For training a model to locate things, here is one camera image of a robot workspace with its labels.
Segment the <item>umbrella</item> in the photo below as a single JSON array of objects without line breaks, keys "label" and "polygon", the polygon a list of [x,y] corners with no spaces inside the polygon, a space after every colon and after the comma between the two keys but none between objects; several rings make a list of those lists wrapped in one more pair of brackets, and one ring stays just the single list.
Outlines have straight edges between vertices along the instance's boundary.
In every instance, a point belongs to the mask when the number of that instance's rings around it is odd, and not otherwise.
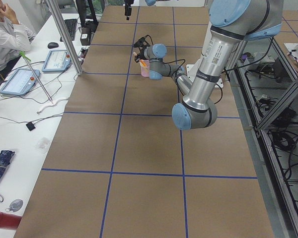
[{"label": "umbrella", "polygon": [[15,152],[10,150],[1,150],[0,153],[0,179],[3,176],[7,166],[10,164],[10,160]]}]

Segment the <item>pink container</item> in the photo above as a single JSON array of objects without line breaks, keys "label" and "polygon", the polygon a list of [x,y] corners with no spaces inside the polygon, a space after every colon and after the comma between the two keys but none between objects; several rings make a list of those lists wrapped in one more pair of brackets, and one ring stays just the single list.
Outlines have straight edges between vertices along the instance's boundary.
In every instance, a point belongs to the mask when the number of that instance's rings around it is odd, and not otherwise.
[{"label": "pink container", "polygon": [[16,230],[21,218],[21,216],[0,212],[0,229]]},{"label": "pink container", "polygon": [[144,60],[143,62],[146,64],[146,67],[139,63],[141,67],[141,75],[143,77],[149,77],[149,60]]}]

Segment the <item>black mouse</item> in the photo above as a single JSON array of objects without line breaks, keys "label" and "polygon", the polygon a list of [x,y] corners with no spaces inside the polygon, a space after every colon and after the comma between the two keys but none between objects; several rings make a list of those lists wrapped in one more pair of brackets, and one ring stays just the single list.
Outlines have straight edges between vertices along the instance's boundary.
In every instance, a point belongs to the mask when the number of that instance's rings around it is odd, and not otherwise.
[{"label": "black mouse", "polygon": [[56,42],[50,42],[50,43],[48,44],[48,48],[49,48],[49,49],[53,49],[53,48],[56,48],[56,47],[58,47],[58,46],[59,46],[59,44],[56,43]]}]

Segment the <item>keyboard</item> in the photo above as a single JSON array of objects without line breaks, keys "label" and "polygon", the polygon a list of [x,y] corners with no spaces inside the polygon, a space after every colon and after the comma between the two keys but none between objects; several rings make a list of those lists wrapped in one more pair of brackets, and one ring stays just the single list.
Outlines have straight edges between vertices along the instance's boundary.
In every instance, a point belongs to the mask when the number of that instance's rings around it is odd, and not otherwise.
[{"label": "keyboard", "polygon": [[65,25],[69,31],[71,40],[75,40],[75,33],[76,33],[76,27],[77,27],[77,19],[65,19],[64,20]]}]

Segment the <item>tablet device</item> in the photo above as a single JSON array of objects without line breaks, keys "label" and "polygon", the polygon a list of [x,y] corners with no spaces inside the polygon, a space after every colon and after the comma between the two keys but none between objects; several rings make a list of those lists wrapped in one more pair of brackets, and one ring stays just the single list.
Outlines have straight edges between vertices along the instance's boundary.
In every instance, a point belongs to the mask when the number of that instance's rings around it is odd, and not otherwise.
[{"label": "tablet device", "polygon": [[[40,71],[37,69],[34,71],[40,77]],[[30,69],[18,68],[0,89],[0,94],[6,96],[24,95],[30,91],[35,83],[36,79]]]},{"label": "tablet device", "polygon": [[61,73],[71,63],[70,55],[66,50],[50,50],[44,62],[42,72]]}]

